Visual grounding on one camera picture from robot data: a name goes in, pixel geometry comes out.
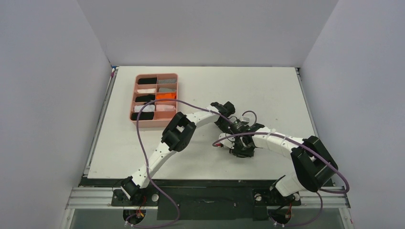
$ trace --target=wall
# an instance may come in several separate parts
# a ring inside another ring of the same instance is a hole
[[[302,69],[356,228],[405,228],[405,2],[340,0]]]
[[[54,229],[111,68],[75,0],[0,1],[0,227]]]
[[[301,66],[338,0],[78,0],[115,65]]]

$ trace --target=white table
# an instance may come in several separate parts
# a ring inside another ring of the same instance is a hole
[[[177,73],[179,99],[199,107],[232,102],[236,116],[257,113],[258,122],[296,137],[314,129],[294,68],[271,67],[153,67],[121,66],[109,99],[88,178],[125,178],[145,163],[136,128],[128,119],[135,77],[145,73]],[[184,114],[195,110],[179,103]],[[150,156],[164,128],[143,128],[141,137]],[[211,143],[220,130],[215,124],[199,128],[188,147],[172,156],[156,179],[278,179],[294,171],[292,162],[256,149],[252,158],[237,158]]]

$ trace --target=drawer organizer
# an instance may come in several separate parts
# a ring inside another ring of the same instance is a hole
[[[137,123],[138,110],[145,103],[159,98],[178,98],[178,76],[175,73],[141,74],[135,79],[129,119]],[[177,102],[159,101],[146,107],[139,119],[139,127],[166,127],[177,113]]]

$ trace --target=orange cloth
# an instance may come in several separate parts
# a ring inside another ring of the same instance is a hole
[[[175,99],[176,93],[156,94],[156,99]]]

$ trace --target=black cloth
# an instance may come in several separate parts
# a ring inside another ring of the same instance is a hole
[[[139,120],[152,120],[155,116],[155,112],[142,112],[140,113]],[[136,121],[138,117],[138,112],[132,113],[131,120]]]
[[[135,102],[136,103],[138,103],[138,102],[149,102],[149,101],[151,101],[151,100],[155,100],[156,99],[156,96],[154,95],[154,94],[148,94],[148,95],[143,95],[143,96],[140,96],[140,97],[136,97],[135,98]]]
[[[138,84],[157,84],[158,83],[158,78],[144,78],[144,79],[139,79]]]

